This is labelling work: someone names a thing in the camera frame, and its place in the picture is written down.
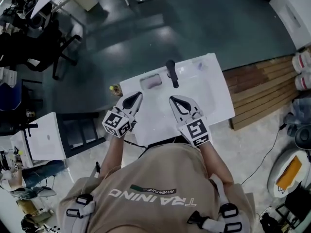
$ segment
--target white floor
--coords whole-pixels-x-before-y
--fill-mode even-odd
[[[279,126],[282,124],[283,115],[288,112],[288,107],[270,114],[264,119],[253,123],[237,132],[229,128],[227,121],[210,127],[215,149],[223,158],[231,170],[236,183],[242,183],[260,165],[265,154],[272,147]],[[245,192],[252,192],[255,195],[256,210],[261,214],[268,206],[278,206],[280,201],[272,198],[266,188],[268,175],[271,167],[282,152],[292,141],[286,135],[287,128],[282,130],[277,138],[276,145],[266,157],[263,165],[244,185]],[[135,136],[128,135],[127,140],[134,142]],[[66,195],[74,181],[80,177],[89,176],[95,162],[104,159],[109,142],[98,145],[88,151],[68,159],[70,172],[58,174],[54,182],[54,190],[57,196],[42,199],[46,206],[55,207]],[[125,143],[123,166],[135,161],[142,153],[142,149]],[[48,186],[52,187],[53,177],[48,179]],[[256,228],[256,233],[263,232],[261,225]]]

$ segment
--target bottle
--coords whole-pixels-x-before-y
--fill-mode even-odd
[[[119,84],[111,85],[109,87],[109,90],[115,96],[118,96],[118,97],[122,97],[123,96],[122,89],[121,89],[121,86]]]

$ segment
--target chair leg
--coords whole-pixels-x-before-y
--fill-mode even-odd
[[[70,59],[69,57],[67,57],[66,55],[64,55],[64,54],[62,54],[62,53],[60,54],[60,57],[62,57],[62,58],[64,58],[65,60],[69,61],[73,66],[76,66],[76,65],[77,65],[77,62],[76,62],[76,61]]]
[[[58,58],[53,63],[53,79],[59,80],[59,77],[56,75],[56,69],[58,65]]]
[[[81,41],[81,36],[79,36],[79,35],[77,35],[77,34],[74,35],[72,38],[70,38],[68,41],[66,41],[66,42],[61,46],[60,51],[63,52],[63,51],[65,50],[65,48],[68,47],[69,44],[70,44],[71,42],[74,41],[74,39],[77,39],[78,41]]]

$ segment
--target black chair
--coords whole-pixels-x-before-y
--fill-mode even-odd
[[[22,33],[0,35],[0,67],[25,64],[30,70],[42,72],[53,64],[53,78],[56,75],[58,59],[60,57],[69,61],[73,66],[77,62],[63,54],[65,48],[74,40],[81,41],[79,35],[74,35],[68,41],[59,31],[57,20],[51,22],[38,38],[32,38]],[[29,62],[30,59],[39,61],[38,65]]]

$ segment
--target wooden deck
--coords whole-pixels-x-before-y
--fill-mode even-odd
[[[258,121],[298,96],[292,57],[258,62],[224,72],[236,113],[230,120],[234,130]]]

